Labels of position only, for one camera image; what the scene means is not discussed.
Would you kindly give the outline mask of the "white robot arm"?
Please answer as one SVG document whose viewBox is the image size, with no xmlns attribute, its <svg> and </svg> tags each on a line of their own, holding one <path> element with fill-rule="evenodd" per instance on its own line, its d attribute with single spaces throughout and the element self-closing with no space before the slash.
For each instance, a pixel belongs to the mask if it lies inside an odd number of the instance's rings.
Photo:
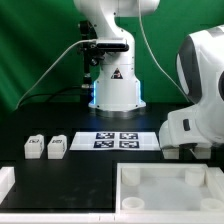
<svg viewBox="0 0 224 224">
<path fill-rule="evenodd" d="M 93 26 L 92 49 L 103 54 L 89 107 L 106 114 L 145 106 L 134 74 L 135 41 L 117 17 L 154 12 L 160 0 L 73 0 Z M 162 148 L 224 144 L 224 24 L 188 35 L 176 57 L 179 80 L 193 105 L 168 114 L 159 131 Z"/>
</svg>

